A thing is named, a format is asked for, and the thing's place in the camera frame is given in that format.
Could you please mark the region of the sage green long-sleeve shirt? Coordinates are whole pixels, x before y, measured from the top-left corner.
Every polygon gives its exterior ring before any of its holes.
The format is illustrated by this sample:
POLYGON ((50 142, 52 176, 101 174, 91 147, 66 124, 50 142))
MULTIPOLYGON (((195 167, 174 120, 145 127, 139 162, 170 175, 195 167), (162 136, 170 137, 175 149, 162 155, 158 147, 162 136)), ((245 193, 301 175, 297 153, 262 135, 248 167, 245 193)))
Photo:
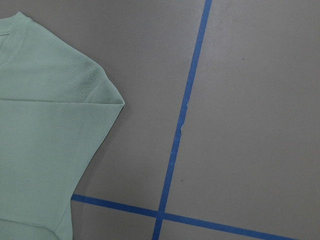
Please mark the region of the sage green long-sleeve shirt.
POLYGON ((0 237, 71 240, 71 198, 125 102, 104 69, 18 12, 0 21, 0 237))

